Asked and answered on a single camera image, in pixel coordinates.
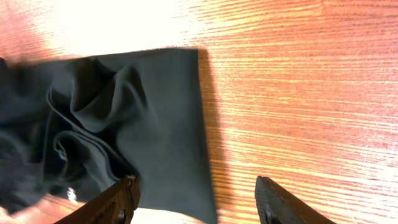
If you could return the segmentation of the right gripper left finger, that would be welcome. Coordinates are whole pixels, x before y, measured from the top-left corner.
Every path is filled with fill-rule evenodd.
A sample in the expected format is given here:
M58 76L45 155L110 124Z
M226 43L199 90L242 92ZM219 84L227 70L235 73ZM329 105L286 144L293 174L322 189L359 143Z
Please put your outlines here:
M55 224L130 224L140 197L138 176L127 175Z

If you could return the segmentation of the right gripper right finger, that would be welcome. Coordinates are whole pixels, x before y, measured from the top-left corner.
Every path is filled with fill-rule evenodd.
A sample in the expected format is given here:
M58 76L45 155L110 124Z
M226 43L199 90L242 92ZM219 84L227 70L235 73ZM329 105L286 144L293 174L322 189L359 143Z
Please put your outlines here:
M255 199L261 224L335 224L269 177L257 177Z

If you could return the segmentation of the black polo shirt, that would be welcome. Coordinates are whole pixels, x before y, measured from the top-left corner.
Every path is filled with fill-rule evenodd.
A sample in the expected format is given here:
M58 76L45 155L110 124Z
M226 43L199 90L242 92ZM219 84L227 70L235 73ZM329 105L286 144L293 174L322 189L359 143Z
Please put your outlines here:
M2 208L88 202L127 175L140 207L218 221L198 50L1 62Z

